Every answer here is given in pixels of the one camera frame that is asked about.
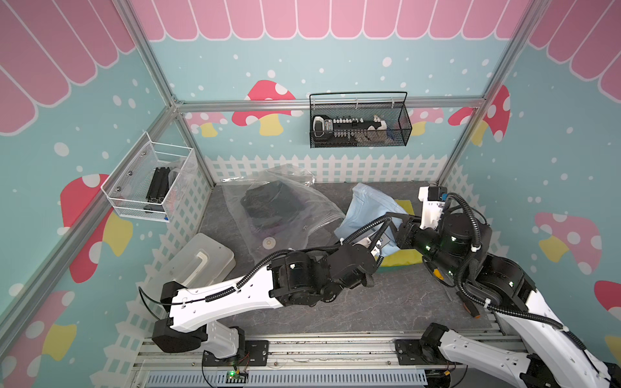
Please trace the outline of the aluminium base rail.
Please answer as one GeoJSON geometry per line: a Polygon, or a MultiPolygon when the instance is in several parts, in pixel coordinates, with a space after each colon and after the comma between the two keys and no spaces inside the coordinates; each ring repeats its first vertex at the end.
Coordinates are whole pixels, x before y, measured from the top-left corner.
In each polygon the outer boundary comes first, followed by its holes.
{"type": "Polygon", "coordinates": [[[507,387],[473,365],[400,365],[395,341],[419,340],[421,331],[252,336],[269,342],[266,366],[203,367],[202,351],[160,352],[148,342],[130,369],[127,387],[507,387]],[[226,384],[226,374],[249,374],[226,384]]]}

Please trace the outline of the white round bag valve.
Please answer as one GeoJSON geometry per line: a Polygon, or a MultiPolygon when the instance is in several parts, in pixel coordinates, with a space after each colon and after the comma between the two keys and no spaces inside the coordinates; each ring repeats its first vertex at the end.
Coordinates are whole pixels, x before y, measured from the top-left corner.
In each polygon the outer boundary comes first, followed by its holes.
{"type": "Polygon", "coordinates": [[[265,250],[272,250],[276,247],[276,239],[273,237],[267,237],[262,242],[262,247],[265,250]]]}

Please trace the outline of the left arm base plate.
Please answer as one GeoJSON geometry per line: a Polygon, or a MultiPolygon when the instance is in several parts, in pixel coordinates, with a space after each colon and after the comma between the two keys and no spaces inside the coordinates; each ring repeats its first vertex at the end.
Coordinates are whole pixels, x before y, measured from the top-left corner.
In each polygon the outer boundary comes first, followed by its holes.
{"type": "Polygon", "coordinates": [[[246,340],[239,346],[234,356],[218,359],[211,352],[205,351],[202,357],[203,367],[245,367],[266,366],[269,342],[267,340],[246,340]]]}

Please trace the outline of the yellow black screwdriver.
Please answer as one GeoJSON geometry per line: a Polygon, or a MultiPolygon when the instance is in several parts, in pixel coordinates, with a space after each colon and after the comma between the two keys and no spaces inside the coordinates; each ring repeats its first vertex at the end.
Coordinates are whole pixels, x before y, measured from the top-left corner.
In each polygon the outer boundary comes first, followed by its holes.
{"type": "Polygon", "coordinates": [[[441,272],[437,268],[435,268],[433,270],[433,274],[434,274],[434,276],[436,276],[436,278],[438,278],[439,281],[444,281],[443,275],[441,274],[441,272]]]}

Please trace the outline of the yellow green garment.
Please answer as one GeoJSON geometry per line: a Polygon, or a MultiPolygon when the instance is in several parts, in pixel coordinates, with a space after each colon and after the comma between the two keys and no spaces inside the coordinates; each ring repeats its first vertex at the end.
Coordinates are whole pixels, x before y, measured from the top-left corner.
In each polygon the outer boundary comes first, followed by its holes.
{"type": "MultiPolygon", "coordinates": [[[[399,205],[407,214],[414,215],[414,208],[410,200],[396,200],[396,204],[399,205]]],[[[416,250],[400,250],[392,255],[389,255],[383,260],[380,268],[397,268],[406,267],[410,265],[422,264],[422,255],[416,250]]]]}

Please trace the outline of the small green circuit board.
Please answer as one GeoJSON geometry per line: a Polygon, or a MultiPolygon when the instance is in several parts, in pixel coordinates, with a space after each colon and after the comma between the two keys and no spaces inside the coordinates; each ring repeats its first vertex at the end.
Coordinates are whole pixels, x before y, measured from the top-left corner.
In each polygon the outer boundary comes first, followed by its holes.
{"type": "Polygon", "coordinates": [[[249,379],[249,374],[241,372],[239,370],[231,370],[226,374],[226,384],[246,384],[249,379]]]}

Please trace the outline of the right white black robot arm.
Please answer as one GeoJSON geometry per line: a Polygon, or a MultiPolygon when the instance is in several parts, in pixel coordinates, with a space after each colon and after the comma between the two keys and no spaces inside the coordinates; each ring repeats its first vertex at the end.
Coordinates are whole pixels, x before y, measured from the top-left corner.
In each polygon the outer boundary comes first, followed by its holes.
{"type": "Polygon", "coordinates": [[[511,352],[482,344],[439,323],[419,341],[427,362],[480,370],[515,387],[618,387],[620,368],[598,360],[553,313],[532,279],[514,261],[489,252],[492,230],[459,194],[419,190],[422,214],[396,231],[401,249],[414,249],[438,281],[455,288],[466,310],[492,312],[527,347],[511,352]]]}

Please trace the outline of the white black items in basket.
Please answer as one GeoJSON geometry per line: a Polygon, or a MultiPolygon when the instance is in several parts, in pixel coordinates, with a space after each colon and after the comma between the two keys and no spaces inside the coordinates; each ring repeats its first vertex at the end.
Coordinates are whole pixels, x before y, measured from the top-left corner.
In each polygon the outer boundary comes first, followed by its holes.
{"type": "Polygon", "coordinates": [[[374,116],[370,121],[351,116],[314,116],[310,133],[311,142],[317,147],[371,146],[394,142],[386,121],[379,116],[374,116]]]}

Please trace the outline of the purple folded garment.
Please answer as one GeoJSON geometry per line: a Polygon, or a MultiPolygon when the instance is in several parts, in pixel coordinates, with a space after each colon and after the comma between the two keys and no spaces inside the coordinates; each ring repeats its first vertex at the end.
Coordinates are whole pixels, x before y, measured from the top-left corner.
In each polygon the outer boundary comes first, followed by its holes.
{"type": "Polygon", "coordinates": [[[291,226],[294,225],[294,222],[286,219],[266,219],[261,220],[257,225],[255,225],[255,229],[260,234],[278,234],[282,231],[285,231],[291,226]]]}

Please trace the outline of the translucent plastic storage box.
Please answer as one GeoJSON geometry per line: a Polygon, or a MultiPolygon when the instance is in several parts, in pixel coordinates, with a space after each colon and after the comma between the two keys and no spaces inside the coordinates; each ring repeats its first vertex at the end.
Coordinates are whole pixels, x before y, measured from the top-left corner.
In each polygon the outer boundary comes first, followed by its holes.
{"type": "Polygon", "coordinates": [[[155,297],[169,281],[176,281],[189,289],[210,286],[224,281],[235,266],[231,249],[199,233],[172,259],[160,265],[143,289],[155,297]]]}

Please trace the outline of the black part in white basket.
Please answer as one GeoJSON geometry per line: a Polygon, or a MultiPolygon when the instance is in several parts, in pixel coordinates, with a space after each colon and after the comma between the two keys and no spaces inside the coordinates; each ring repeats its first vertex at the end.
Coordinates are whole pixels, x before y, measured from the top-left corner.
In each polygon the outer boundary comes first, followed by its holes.
{"type": "Polygon", "coordinates": [[[157,167],[147,191],[147,205],[144,207],[146,213],[163,212],[163,202],[170,188],[169,167],[157,167]]]}

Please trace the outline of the dark grey denim trousers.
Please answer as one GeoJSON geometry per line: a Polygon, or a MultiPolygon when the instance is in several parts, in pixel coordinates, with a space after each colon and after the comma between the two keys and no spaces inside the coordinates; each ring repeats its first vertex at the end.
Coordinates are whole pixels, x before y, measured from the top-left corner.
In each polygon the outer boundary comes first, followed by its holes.
{"type": "Polygon", "coordinates": [[[257,221],[266,219],[291,220],[305,205],[289,184],[273,181],[249,189],[241,200],[247,215],[257,221]]]}

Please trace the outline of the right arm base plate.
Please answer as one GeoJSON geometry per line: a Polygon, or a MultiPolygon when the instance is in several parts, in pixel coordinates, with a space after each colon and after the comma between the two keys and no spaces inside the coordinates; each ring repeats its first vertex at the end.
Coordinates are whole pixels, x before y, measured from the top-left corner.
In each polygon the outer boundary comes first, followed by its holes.
{"type": "Polygon", "coordinates": [[[438,341],[427,339],[397,339],[395,351],[398,362],[400,365],[450,365],[438,345],[438,341]]]}

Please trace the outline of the light blue garment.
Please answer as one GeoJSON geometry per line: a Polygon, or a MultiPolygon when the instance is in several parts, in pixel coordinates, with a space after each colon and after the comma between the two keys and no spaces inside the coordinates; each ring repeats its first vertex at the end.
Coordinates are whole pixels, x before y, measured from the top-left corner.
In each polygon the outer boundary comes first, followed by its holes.
{"type": "Polygon", "coordinates": [[[406,214],[406,210],[378,189],[362,183],[357,184],[353,188],[353,198],[345,219],[336,228],[335,236],[338,239],[345,239],[367,223],[384,216],[385,213],[406,214]]]}

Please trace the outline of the clear plastic vacuum bag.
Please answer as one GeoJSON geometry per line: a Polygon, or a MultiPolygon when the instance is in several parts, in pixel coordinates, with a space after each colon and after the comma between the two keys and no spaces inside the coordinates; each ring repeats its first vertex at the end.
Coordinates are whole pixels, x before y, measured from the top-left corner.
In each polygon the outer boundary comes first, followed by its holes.
{"type": "Polygon", "coordinates": [[[255,262],[304,249],[311,239],[315,246],[329,242],[325,228],[338,226],[344,212],[314,184],[315,175],[292,164],[223,180],[226,207],[255,262]]]}

